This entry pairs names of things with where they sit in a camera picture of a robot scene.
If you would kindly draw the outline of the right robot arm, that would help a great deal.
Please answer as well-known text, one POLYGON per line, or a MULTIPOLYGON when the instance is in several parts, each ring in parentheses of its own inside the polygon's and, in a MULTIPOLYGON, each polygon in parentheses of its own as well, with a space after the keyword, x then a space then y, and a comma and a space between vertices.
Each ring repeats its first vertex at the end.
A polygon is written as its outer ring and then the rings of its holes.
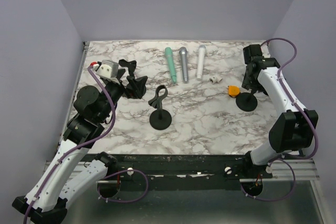
POLYGON ((241 171, 252 178, 272 159, 308 148, 314 137, 318 114, 297 99, 281 73, 278 61, 264 57, 260 44, 243 48, 243 55, 246 70, 242 87, 247 91, 236 97, 237 106, 245 112, 255 110, 258 105, 255 93, 263 92, 270 97, 278 115, 268 141, 244 156, 241 171))

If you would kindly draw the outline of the mint green microphone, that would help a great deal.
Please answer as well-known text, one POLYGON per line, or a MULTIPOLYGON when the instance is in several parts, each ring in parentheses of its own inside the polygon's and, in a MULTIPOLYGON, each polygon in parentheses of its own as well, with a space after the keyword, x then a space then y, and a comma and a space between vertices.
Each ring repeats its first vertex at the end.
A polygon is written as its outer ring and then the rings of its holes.
POLYGON ((172 79, 173 84, 177 83, 177 77, 176 77, 176 70, 175 70, 175 64, 173 60, 173 51, 170 47, 166 47, 164 50, 164 55, 167 60, 167 65, 169 68, 170 76, 172 79))

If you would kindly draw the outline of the black microphone stand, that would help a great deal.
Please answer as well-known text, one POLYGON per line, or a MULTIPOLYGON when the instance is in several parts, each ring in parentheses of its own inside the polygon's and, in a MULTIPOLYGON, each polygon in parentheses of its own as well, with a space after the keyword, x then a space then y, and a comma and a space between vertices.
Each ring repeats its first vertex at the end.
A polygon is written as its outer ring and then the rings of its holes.
POLYGON ((137 67, 137 61, 136 60, 126 61, 124 59, 121 59, 121 60, 119 60, 119 66, 128 69, 128 76, 135 77, 134 72, 135 72, 136 67, 137 67))
POLYGON ((172 117, 169 111, 163 109, 162 101, 168 95, 168 90, 165 85, 160 85, 156 88, 155 96, 148 101, 149 106, 155 108, 150 115, 150 125, 156 130, 165 130, 172 123, 172 117))
POLYGON ((257 98, 255 97, 256 92, 256 89, 252 89, 250 93, 240 93, 236 97, 236 105, 238 108, 245 112, 251 112, 255 110, 258 105, 257 98))

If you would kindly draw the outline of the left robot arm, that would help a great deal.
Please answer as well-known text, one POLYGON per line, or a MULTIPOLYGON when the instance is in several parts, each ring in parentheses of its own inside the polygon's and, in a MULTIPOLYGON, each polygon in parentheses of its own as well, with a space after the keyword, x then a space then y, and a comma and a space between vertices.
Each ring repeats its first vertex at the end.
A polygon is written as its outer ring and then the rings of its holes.
POLYGON ((92 184, 122 174, 116 158, 101 152, 86 170, 69 178, 94 143, 113 129, 119 99, 141 99, 146 92, 147 76, 135 78, 130 74, 124 86, 120 77, 125 70, 113 71, 110 77, 105 77, 102 70, 98 63, 88 67, 97 85, 78 91, 73 103, 77 113, 67 123, 55 157, 33 189, 14 199, 12 206, 24 214, 24 223, 61 223, 70 205, 92 184))

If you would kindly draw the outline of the white microphone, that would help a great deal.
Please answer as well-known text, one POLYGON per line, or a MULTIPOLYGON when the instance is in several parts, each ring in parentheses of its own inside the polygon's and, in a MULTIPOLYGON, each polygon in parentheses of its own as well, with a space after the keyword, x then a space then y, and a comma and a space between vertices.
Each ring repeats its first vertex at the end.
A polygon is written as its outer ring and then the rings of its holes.
POLYGON ((199 81, 202 80, 202 76, 203 76, 205 54, 206 54, 206 46, 200 45, 198 49, 198 62, 197 62, 197 72, 196 72, 196 78, 199 81))

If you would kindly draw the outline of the grey silver microphone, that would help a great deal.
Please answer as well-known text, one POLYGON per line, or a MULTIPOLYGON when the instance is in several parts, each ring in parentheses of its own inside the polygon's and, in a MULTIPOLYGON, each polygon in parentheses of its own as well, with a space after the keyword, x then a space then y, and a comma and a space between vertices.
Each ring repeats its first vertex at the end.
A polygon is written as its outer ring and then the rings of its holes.
POLYGON ((189 78, 188 78, 187 49, 185 47, 181 47, 179 49, 179 55, 181 60, 183 82, 188 83, 189 78))

